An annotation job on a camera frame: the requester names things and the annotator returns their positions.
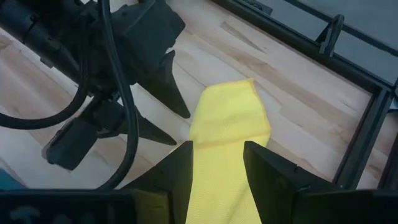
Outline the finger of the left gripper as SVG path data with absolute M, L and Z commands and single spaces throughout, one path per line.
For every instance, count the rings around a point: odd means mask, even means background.
M 165 1 L 142 1 L 124 6 L 124 62 L 138 83 L 183 118 L 190 112 L 173 76 L 172 49 L 185 28 L 182 18 Z
M 66 123 L 43 148 L 42 156 L 50 164 L 74 170 L 98 139 L 127 134 L 127 131 L 124 107 L 102 105 L 92 114 Z

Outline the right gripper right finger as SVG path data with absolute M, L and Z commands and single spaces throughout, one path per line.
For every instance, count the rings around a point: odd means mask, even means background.
M 262 223 L 397 223 L 395 190 L 344 190 L 254 141 L 243 159 Z

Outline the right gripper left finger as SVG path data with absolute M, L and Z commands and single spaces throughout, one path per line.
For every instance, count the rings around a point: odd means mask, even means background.
M 1 223 L 185 223 L 192 179 L 186 141 L 119 190 L 3 190 Z

